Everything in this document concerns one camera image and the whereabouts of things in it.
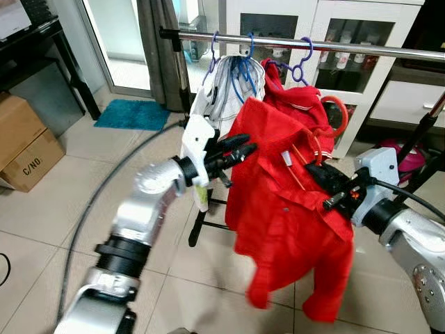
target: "gray curtain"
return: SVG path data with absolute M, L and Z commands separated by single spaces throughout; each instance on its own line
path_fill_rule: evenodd
M 153 98 L 168 110 L 182 111 L 172 42 L 163 40 L 159 36 L 160 26 L 166 29 L 178 29 L 173 2 L 172 0 L 137 1 L 140 34 Z

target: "metal clothing rack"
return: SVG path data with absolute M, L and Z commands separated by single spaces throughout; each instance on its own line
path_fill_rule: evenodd
M 188 83 L 188 73 L 184 57 L 181 57 L 182 47 L 181 40 L 203 40 L 211 42 L 213 39 L 213 34 L 211 33 L 191 33 L 179 30 L 164 29 L 160 27 L 159 35 L 161 38 L 169 39 L 172 41 L 173 51 L 175 52 L 175 68 L 178 74 L 180 89 L 179 95 L 182 100 L 182 106 L 186 118 L 188 117 L 188 112 L 190 111 L 190 90 Z M 265 37 L 254 37 L 254 45 L 260 47 L 283 47 L 287 49 L 309 49 L 309 43 L 304 40 L 292 40 L 286 38 L 265 38 Z M 217 35 L 215 42 L 225 42 L 240 45 L 251 45 L 252 38 L 249 36 L 237 36 L 237 35 Z M 314 50 L 318 51 L 339 51 L 339 52 L 349 52 L 351 54 L 369 54 L 372 56 L 389 56 L 395 58 L 404 59 L 414 59 L 420 61 L 437 61 L 440 63 L 445 63 L 445 53 L 435 52 L 435 51 L 423 51 L 414 49 L 401 49 L 397 47 L 379 47 L 375 45 L 357 45 L 357 44 L 341 44 L 337 42 L 312 42 L 312 47 Z M 437 120 L 439 113 L 445 106 L 445 92 L 437 100 L 434 107 L 429 113 L 427 113 L 420 121 L 419 125 L 415 129 L 413 135 L 407 140 L 406 144 L 402 147 L 399 152 L 397 159 L 399 163 L 407 156 L 411 149 L 421 140 L 423 135 L 434 125 Z M 418 175 L 413 185 L 409 188 L 410 192 L 416 191 L 428 178 L 430 178 L 437 170 L 443 168 L 443 161 L 435 160 L 430 166 L 426 166 L 424 171 Z M 227 204 L 224 200 L 218 200 L 212 198 L 211 195 L 213 189 L 208 190 L 207 198 L 209 203 L 217 204 Z M 398 201 L 403 202 L 406 197 L 399 196 Z M 197 239 L 200 235 L 201 228 L 203 225 L 212 226 L 215 228 L 222 228 L 228 230 L 226 225 L 211 223 L 205 221 L 205 216 L 207 212 L 200 212 L 197 215 L 193 229 L 191 230 L 190 236 L 188 237 L 188 245 L 194 247 L 197 243 Z

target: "red shirt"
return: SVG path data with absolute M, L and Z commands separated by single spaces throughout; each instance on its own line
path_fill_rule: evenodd
M 292 89 L 292 98 L 301 93 L 312 111 L 323 110 L 315 88 Z M 247 291 L 254 306 L 265 308 L 269 292 L 314 268 L 315 290 L 303 310 L 313 320 L 334 321 L 353 260 L 353 230 L 338 212 L 323 209 L 322 201 L 329 196 L 294 156 L 292 169 L 306 191 L 292 178 L 281 152 L 290 152 L 294 144 L 307 161 L 314 152 L 299 114 L 284 109 L 249 98 L 236 117 L 229 136 L 250 134 L 259 148 L 233 167 L 225 220 L 237 233 L 235 251 L 256 262 Z M 333 142 L 320 142 L 332 150 Z

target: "blue rug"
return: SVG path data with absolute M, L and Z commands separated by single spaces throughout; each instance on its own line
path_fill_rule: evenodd
M 169 115 L 168 110 L 153 101 L 113 100 L 95 127 L 159 131 Z

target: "black cable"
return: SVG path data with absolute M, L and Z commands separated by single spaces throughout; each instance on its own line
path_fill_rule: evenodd
M 3 284 L 5 284 L 6 280 L 7 280 L 8 277 L 9 277 L 9 274 L 11 273 L 11 262 L 10 262 L 10 260 L 8 259 L 8 257 L 6 256 L 6 254 L 0 253 L 0 256 L 3 256 L 3 257 L 5 258 L 5 260 L 6 260 L 6 264 L 8 265 L 8 270 L 7 270 L 7 272 L 6 272 L 6 276 L 5 276 L 5 278 L 0 282 L 0 286 L 2 286 Z
M 77 239 L 79 238 L 80 232 L 82 230 L 83 224 L 85 223 L 90 210 L 94 203 L 96 202 L 96 199 L 99 197 L 100 193 L 104 190 L 105 186 L 115 177 L 116 173 L 132 158 L 135 153 L 137 153 L 141 148 L 145 147 L 148 143 L 153 141 L 156 137 L 160 136 L 161 134 L 173 129 L 177 126 L 182 126 L 184 124 L 183 121 L 176 122 L 175 124 L 171 124 L 161 131 L 158 131 L 153 136 L 150 136 L 149 138 L 145 139 L 141 144 L 139 144 L 133 151 L 131 151 L 129 154 L 127 154 L 114 168 L 113 170 L 108 174 L 107 177 L 102 181 L 102 183 L 96 188 L 93 195 L 90 197 L 89 201 L 86 203 L 85 209 L 82 212 L 82 215 L 80 216 L 79 220 L 77 221 L 76 230 L 74 231 L 74 235 L 71 240 L 70 247 L 68 248 L 68 254 L 65 261 L 65 271 L 63 273 L 63 281 L 62 281 L 62 288 L 60 290 L 60 298 L 59 298 L 59 304 L 58 304 L 58 311 L 57 311 L 57 323 L 62 319 L 63 316 L 63 306 L 65 304 L 65 296 L 67 293 L 67 285 L 68 285 L 68 277 L 70 275 L 70 266 L 72 261 L 72 253 L 74 250 L 74 247 L 76 246 Z
M 398 186 L 394 186 L 390 183 L 386 183 L 384 181 L 378 180 L 375 177 L 371 178 L 371 183 L 377 184 L 378 186 L 383 186 L 384 188 L 391 189 L 392 191 L 395 191 L 396 193 L 401 193 L 404 196 L 411 198 L 412 200 L 415 200 L 420 205 L 423 205 L 424 207 L 429 209 L 431 212 L 433 212 L 436 216 L 438 216 L 441 220 L 443 220 L 443 222 L 445 222 L 445 214 L 441 213 L 439 211 L 439 209 L 437 209 L 434 205 L 428 203 L 427 201 L 421 199 L 420 197 L 414 195 L 413 193 L 410 193 L 410 192 L 408 192 Z

